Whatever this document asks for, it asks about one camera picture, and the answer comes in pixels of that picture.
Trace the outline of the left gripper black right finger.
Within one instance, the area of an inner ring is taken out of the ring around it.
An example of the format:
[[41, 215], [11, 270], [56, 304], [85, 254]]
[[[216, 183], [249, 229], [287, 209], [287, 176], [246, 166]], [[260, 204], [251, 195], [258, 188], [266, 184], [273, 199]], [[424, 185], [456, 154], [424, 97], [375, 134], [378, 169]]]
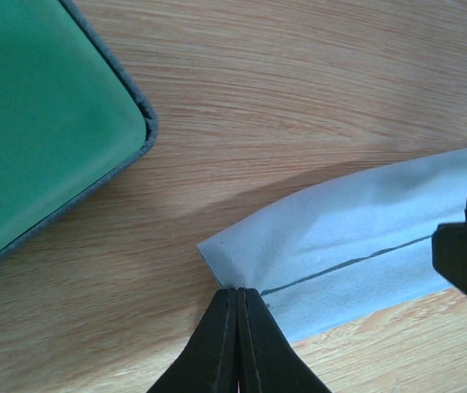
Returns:
[[329, 391], [290, 346], [257, 290], [238, 289], [237, 306], [241, 392]]

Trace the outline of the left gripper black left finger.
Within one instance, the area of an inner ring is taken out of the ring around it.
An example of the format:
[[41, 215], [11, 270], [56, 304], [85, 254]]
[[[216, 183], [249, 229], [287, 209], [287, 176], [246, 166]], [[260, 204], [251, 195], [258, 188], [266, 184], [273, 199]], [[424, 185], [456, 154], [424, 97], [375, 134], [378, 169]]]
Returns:
[[188, 344], [149, 391], [236, 392], [237, 311], [237, 292], [219, 290]]

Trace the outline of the light blue cleaning cloth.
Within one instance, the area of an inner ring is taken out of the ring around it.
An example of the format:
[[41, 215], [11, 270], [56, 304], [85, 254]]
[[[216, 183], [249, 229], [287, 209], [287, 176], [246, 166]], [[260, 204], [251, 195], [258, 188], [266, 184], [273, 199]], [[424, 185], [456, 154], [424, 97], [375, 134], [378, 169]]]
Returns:
[[446, 290], [431, 237], [464, 220], [466, 199], [467, 148], [306, 188], [197, 248], [220, 286], [258, 290], [297, 341]]

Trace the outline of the green glasses case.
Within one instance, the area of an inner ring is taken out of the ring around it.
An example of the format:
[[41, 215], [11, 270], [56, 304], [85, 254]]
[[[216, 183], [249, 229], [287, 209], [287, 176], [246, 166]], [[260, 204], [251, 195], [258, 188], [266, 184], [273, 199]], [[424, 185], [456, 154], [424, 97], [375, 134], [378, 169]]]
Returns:
[[72, 1], [0, 1], [0, 258], [140, 159], [158, 130]]

